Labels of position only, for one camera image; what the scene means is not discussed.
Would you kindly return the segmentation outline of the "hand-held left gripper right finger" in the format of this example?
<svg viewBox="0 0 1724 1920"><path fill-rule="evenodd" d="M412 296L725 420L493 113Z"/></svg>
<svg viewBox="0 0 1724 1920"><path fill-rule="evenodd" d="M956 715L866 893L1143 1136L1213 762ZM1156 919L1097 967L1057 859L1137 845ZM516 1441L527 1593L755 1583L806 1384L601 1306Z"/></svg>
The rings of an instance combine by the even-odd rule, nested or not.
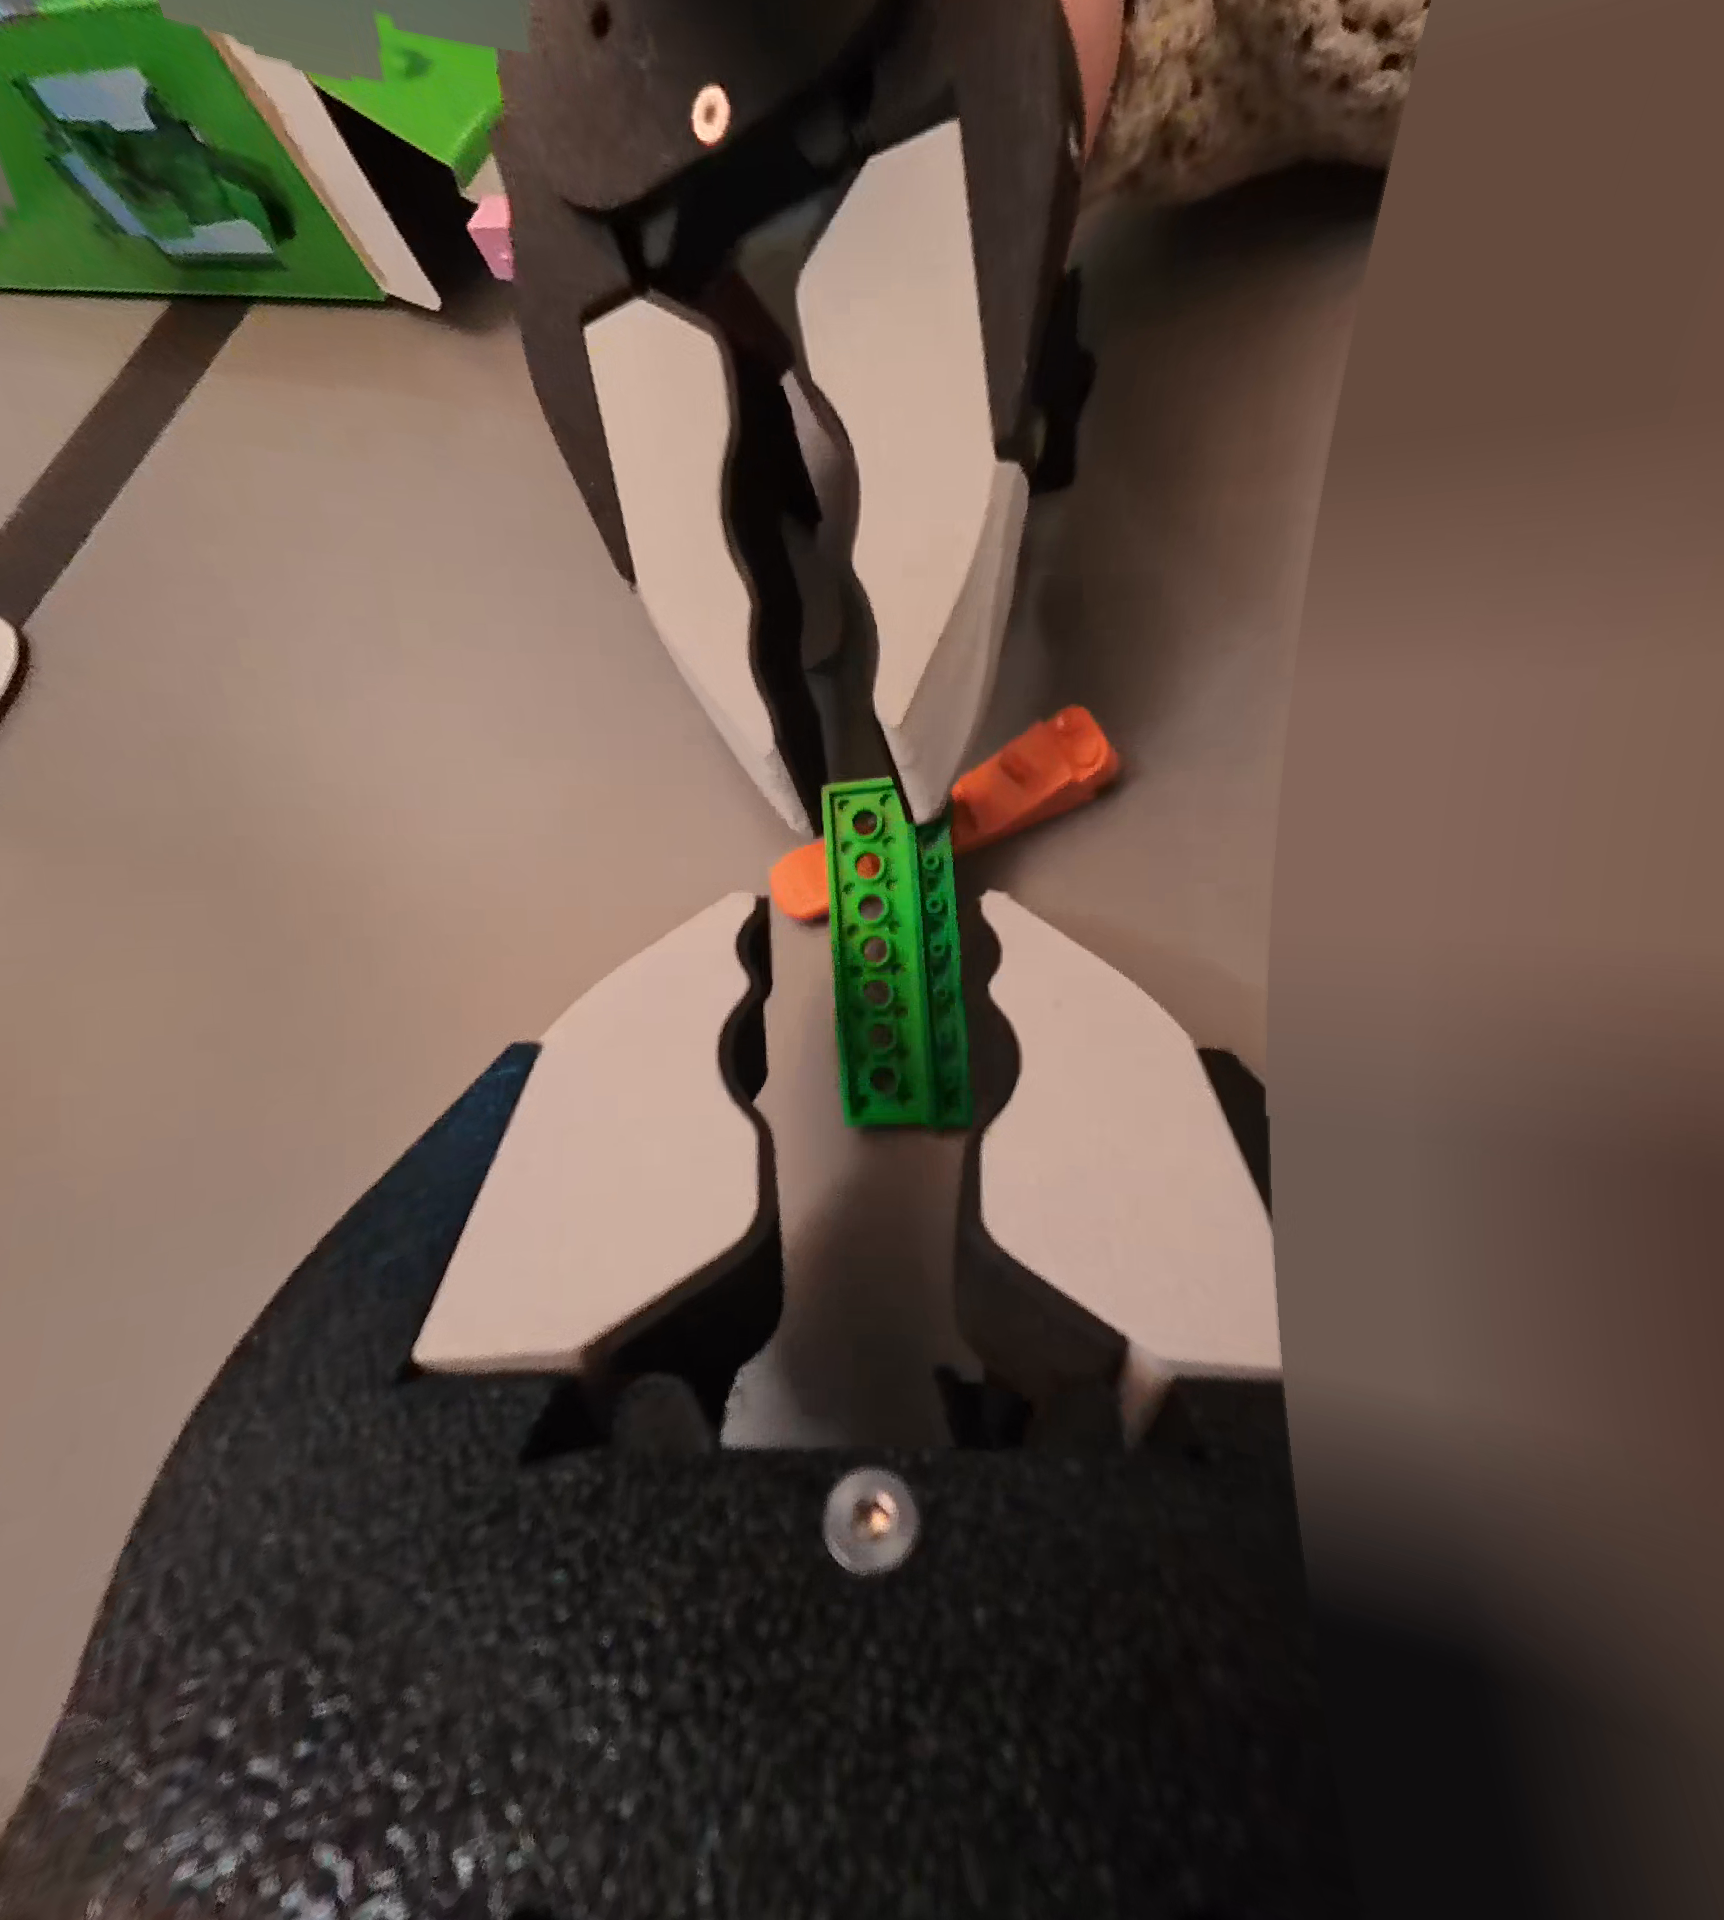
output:
<svg viewBox="0 0 1724 1920"><path fill-rule="evenodd" d="M1190 1033L1018 899L977 900L1014 1044L970 1135L956 1323L1037 1420L1151 1432L1181 1386L1280 1384L1272 1213Z"/></svg>

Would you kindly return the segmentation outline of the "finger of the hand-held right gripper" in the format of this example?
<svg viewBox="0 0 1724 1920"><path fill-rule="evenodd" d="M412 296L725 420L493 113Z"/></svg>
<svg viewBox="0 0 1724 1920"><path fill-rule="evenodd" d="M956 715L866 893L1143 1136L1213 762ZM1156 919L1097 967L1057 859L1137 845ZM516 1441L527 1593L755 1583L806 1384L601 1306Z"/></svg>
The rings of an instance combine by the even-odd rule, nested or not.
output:
<svg viewBox="0 0 1724 1920"><path fill-rule="evenodd" d="M793 341L753 289L712 289L633 296L583 344L633 594L733 762L811 838L847 617Z"/></svg>
<svg viewBox="0 0 1724 1920"><path fill-rule="evenodd" d="M912 815L937 818L993 696L1028 515L1023 470L993 444L958 121L857 168L795 314L854 466L873 720Z"/></svg>

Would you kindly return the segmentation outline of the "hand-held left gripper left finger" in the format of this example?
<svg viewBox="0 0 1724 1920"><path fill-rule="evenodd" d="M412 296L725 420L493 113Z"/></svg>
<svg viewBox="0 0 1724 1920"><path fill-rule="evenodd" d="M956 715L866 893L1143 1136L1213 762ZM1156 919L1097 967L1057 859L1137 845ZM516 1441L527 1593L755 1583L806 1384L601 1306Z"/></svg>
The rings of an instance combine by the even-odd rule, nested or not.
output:
<svg viewBox="0 0 1724 1920"><path fill-rule="evenodd" d="M728 893L540 1039L409 1358L570 1383L606 1420L679 1381L720 1420L783 1309L770 905Z"/></svg>

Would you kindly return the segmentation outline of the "narrow green lego plate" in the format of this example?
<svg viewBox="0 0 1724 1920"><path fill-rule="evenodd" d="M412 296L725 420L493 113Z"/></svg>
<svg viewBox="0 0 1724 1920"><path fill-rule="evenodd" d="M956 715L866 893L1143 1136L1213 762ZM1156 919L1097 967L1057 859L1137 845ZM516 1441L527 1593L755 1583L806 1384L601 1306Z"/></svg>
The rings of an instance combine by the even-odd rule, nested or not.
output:
<svg viewBox="0 0 1724 1920"><path fill-rule="evenodd" d="M923 1124L960 1135L973 1117L973 1075L948 810L914 828L914 853L921 915Z"/></svg>

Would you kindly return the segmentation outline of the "wide green lego plate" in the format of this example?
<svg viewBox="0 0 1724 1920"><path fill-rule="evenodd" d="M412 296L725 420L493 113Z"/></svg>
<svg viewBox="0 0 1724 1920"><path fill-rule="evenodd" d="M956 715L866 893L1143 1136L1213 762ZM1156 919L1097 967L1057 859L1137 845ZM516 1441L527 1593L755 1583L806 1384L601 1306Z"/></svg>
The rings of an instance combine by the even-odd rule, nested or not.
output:
<svg viewBox="0 0 1724 1920"><path fill-rule="evenodd" d="M921 866L894 780L823 788L830 983L844 1119L857 1131L940 1124Z"/></svg>

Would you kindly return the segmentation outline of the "orange brick separator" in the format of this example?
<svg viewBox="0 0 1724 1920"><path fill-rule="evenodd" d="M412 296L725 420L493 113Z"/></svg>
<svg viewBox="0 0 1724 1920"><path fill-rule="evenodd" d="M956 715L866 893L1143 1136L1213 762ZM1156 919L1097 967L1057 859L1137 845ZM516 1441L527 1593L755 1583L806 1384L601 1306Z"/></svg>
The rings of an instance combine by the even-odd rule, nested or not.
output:
<svg viewBox="0 0 1724 1920"><path fill-rule="evenodd" d="M1065 707L960 775L949 793L953 853L979 853L1074 812L1120 776L1121 758L1090 710ZM819 838L777 859L770 900L798 924L825 919L830 888Z"/></svg>

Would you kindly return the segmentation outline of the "green cardboard lego box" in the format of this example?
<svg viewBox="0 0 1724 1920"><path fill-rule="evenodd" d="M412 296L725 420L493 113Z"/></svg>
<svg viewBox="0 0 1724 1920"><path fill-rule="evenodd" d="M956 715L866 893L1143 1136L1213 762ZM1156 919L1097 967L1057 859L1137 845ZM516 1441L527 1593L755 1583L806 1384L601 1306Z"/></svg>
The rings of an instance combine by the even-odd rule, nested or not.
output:
<svg viewBox="0 0 1724 1920"><path fill-rule="evenodd" d="M438 313L521 17L0 2L0 293Z"/></svg>

